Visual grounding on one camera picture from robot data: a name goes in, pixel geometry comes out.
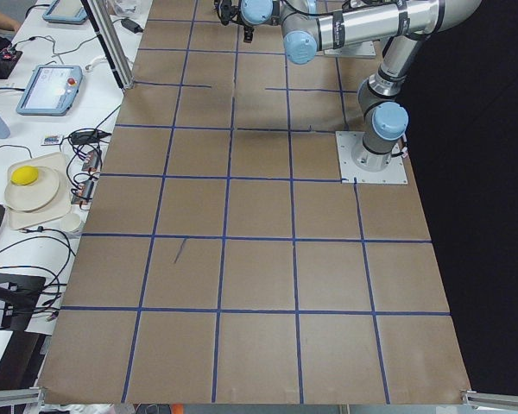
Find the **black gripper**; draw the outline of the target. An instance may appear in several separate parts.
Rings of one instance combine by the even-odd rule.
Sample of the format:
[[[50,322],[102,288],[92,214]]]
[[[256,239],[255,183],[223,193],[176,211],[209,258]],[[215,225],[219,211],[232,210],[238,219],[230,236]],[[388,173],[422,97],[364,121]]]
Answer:
[[[243,42],[244,43],[251,43],[254,38],[254,29],[255,27],[251,24],[248,24],[247,22],[242,21],[242,26],[244,27],[244,33],[243,33]]]

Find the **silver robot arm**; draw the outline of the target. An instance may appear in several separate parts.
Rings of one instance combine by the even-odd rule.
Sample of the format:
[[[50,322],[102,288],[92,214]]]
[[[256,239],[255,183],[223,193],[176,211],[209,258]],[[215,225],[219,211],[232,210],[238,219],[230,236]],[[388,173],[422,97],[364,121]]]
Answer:
[[[320,12],[314,1],[241,1],[218,6],[223,24],[244,28],[251,42],[259,25],[281,28],[283,46],[295,65],[319,53],[330,57],[372,59],[382,63],[359,89],[363,112],[400,93],[415,55],[432,35],[459,25],[479,7],[478,1],[345,1]]]

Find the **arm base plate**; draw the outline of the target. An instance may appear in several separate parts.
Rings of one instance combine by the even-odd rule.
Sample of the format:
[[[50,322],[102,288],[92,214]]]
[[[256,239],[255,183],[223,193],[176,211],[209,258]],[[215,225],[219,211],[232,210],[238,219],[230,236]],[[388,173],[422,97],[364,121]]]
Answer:
[[[337,131],[340,180],[350,184],[406,185],[404,160],[396,143],[388,154],[373,154],[363,146],[361,131]]]
[[[350,44],[338,49],[327,49],[324,51],[324,55],[332,57],[372,60],[376,57],[376,50],[373,41],[364,41]]]

